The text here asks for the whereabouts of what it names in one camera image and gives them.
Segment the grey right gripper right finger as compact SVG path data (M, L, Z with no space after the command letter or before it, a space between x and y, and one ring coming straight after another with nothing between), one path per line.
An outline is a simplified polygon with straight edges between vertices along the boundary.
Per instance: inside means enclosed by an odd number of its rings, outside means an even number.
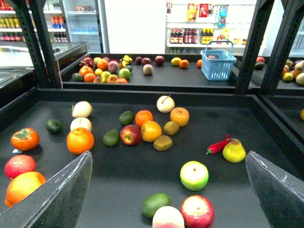
M304 182L254 151L245 158L250 184L272 228L304 226Z

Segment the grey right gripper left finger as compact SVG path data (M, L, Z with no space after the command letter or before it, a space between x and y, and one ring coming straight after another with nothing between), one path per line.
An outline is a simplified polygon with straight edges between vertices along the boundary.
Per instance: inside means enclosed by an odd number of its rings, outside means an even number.
M92 174L89 151L0 215L2 228L74 228Z

